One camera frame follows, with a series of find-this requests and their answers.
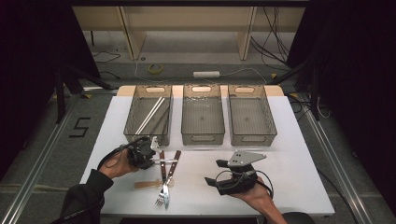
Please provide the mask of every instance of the black sleeve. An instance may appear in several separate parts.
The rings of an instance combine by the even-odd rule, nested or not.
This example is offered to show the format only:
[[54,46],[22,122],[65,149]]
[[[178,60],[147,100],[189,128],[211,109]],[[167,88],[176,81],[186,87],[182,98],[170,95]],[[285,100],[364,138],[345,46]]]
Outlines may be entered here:
[[67,191],[61,217],[52,223],[100,223],[104,193],[112,185],[113,180],[92,169],[86,184],[75,185]]

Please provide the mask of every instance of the black backdrop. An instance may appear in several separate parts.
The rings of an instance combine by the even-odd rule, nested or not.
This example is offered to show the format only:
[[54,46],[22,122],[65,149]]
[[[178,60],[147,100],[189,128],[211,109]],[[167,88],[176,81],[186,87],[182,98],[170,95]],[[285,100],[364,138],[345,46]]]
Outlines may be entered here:
[[[345,19],[335,23],[332,15],[339,8],[323,2],[306,8],[288,63],[302,63],[318,41],[327,49],[313,55],[313,65],[320,64],[318,92],[396,214],[396,3],[350,1],[341,15]],[[336,32],[320,39],[327,21],[336,25]],[[305,86],[312,84],[310,71],[305,68],[299,76]]]
[[55,73],[65,64],[99,72],[71,7],[0,1],[0,31],[1,179],[54,93]]

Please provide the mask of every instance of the cabinet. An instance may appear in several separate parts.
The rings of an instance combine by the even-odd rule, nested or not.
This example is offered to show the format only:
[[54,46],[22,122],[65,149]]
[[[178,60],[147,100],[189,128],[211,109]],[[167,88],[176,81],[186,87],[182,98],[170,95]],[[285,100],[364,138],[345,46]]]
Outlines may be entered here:
[[[252,32],[271,28],[262,7],[73,7],[82,30],[123,31],[131,58],[137,58],[147,31],[235,32],[241,60],[248,57]],[[270,21],[274,8],[267,7]],[[303,7],[279,10],[280,32],[295,33]]]

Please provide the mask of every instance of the metal rail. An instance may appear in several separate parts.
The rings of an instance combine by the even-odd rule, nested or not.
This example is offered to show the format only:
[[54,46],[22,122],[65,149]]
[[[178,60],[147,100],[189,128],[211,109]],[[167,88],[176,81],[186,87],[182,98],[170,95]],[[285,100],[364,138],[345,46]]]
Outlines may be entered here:
[[59,124],[55,125],[54,130],[52,131],[49,140],[44,146],[42,152],[40,153],[35,165],[32,168],[32,171],[27,176],[24,183],[21,185],[21,188],[17,194],[17,196],[12,201],[11,205],[6,211],[6,215],[2,219],[2,224],[11,224],[16,223],[18,218],[20,217],[24,206],[29,200],[30,195],[32,194],[35,184],[43,173],[44,168],[46,167],[47,161],[50,158],[50,155],[55,149],[62,132],[64,131],[64,126],[69,120],[70,114],[73,111],[74,106],[79,100],[79,95],[73,95],[70,99],[69,107],[66,108],[66,114],[64,118],[61,120]]
[[[303,101],[309,101],[306,96],[300,95],[300,97]],[[307,113],[307,117],[329,161],[329,164],[332,167],[332,171],[334,172],[334,175],[337,178],[338,183],[342,188],[342,191],[345,193],[345,197],[349,202],[352,208],[352,212],[356,216],[356,219],[360,224],[373,223],[373,221],[370,219],[370,216],[363,201],[361,200],[359,193],[356,191],[353,183],[347,175],[346,170],[344,169],[344,166],[338,159],[337,153],[332,147],[332,144],[327,137],[325,131],[323,130],[320,121],[316,121],[311,112]]]

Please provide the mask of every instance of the person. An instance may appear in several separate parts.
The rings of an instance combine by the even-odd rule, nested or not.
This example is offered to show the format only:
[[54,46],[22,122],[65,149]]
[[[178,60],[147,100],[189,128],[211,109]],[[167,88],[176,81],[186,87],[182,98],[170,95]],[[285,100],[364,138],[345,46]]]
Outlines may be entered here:
[[[127,150],[121,150],[107,159],[98,170],[91,170],[85,184],[70,188],[64,198],[61,217],[55,223],[100,223],[100,211],[105,204],[104,193],[113,185],[113,178],[139,169],[128,162]],[[276,208],[268,191],[256,184],[245,193],[230,195],[246,202],[253,209],[264,215],[269,223],[287,223]]]

